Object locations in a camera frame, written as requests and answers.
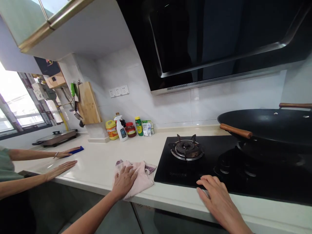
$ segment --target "white spray bottle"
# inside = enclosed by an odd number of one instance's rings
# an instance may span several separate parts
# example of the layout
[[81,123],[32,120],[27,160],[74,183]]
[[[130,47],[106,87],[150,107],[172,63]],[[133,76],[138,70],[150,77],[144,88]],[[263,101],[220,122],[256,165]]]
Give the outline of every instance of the white spray bottle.
[[121,142],[124,142],[126,141],[129,137],[128,137],[128,134],[126,133],[126,130],[124,129],[124,127],[122,126],[121,122],[120,122],[120,119],[121,119],[122,115],[118,115],[114,118],[116,122],[116,128],[117,128],[117,132],[118,132],[118,135],[119,135],[119,139]]

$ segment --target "gas stove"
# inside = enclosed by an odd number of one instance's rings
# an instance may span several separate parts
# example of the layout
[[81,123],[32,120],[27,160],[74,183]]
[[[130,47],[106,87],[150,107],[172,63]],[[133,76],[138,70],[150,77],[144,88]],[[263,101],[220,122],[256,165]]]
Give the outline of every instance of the gas stove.
[[212,175],[229,193],[312,206],[311,157],[279,166],[247,156],[241,147],[233,136],[168,137],[154,180],[196,188],[201,176]]

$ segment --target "wok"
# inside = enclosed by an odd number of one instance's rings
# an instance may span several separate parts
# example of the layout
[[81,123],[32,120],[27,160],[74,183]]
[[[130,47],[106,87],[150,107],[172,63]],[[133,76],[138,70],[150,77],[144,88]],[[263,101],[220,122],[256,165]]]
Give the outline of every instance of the wok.
[[312,154],[311,104],[280,103],[280,109],[235,110],[218,117],[220,128],[255,149],[274,149],[288,154]]

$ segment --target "wall socket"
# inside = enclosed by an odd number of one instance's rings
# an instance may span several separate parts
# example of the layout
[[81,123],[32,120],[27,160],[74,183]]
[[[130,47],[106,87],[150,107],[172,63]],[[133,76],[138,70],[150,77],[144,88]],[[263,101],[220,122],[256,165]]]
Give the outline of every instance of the wall socket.
[[110,89],[109,92],[110,92],[110,97],[113,98],[113,97],[116,96],[116,94],[115,94],[115,89]]
[[109,89],[108,91],[110,92],[110,97],[112,98],[129,93],[129,89],[127,85]]
[[115,88],[115,95],[116,95],[116,97],[122,95],[120,87]]
[[125,95],[129,93],[129,89],[127,85],[121,86],[121,94]]

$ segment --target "white countertop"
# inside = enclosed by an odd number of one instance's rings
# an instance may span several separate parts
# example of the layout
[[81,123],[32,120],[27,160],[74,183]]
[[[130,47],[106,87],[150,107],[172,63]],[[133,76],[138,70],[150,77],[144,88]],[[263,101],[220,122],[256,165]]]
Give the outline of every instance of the white countertop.
[[[201,128],[185,128],[181,132],[169,129],[152,137],[136,136],[125,142],[89,143],[89,136],[79,136],[47,151],[64,151],[75,146],[84,150],[63,159],[39,159],[14,162],[16,171],[26,170],[38,174],[71,160],[78,160],[69,171],[55,181],[80,189],[106,195],[112,189],[114,167],[123,161],[145,161],[158,165],[167,137],[227,135],[223,130],[203,131]],[[312,233],[312,207],[277,202],[267,199],[230,195],[244,220],[254,233]],[[217,222],[200,200],[196,189],[155,183],[151,188],[131,198],[130,201],[186,216]]]

